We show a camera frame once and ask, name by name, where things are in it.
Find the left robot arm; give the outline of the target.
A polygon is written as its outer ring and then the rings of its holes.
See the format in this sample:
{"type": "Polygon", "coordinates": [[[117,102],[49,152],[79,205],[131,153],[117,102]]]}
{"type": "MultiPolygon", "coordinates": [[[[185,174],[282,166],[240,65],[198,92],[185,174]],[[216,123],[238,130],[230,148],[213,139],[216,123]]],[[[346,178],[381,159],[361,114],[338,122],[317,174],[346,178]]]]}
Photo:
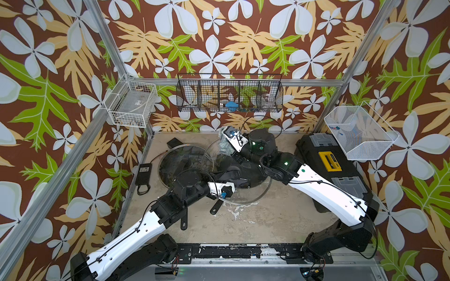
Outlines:
{"type": "Polygon", "coordinates": [[[204,197],[219,201],[231,197],[236,189],[247,188],[250,181],[240,171],[209,173],[188,169],[174,177],[172,187],[150,202],[141,219],[103,248],[89,255],[79,253],[70,261],[67,281],[104,281],[136,250],[173,224],[188,227],[188,208],[204,197]]]}

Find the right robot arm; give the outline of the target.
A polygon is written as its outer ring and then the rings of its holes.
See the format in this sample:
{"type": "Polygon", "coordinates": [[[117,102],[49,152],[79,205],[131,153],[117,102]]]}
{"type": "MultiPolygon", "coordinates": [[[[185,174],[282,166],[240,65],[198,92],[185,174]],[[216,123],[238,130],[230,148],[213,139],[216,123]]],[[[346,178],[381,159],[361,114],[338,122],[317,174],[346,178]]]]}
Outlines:
{"type": "Polygon", "coordinates": [[[369,192],[356,197],[325,178],[324,171],[313,169],[295,154],[279,151],[275,136],[266,129],[241,133],[228,126],[220,136],[236,161],[255,164],[261,174],[303,192],[337,216],[330,227],[307,236],[302,246],[305,254],[323,256],[339,248],[361,254],[375,239],[379,204],[369,192]]]}

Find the green microfibre cloth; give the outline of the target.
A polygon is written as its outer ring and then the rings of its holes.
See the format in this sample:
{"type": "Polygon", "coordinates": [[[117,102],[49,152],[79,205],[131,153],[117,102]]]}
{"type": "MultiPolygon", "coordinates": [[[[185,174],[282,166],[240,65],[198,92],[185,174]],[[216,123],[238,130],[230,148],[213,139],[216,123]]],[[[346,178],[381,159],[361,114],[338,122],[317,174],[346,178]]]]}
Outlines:
{"type": "Polygon", "coordinates": [[[219,152],[228,156],[232,156],[234,153],[234,147],[222,132],[219,133],[219,152]]]}

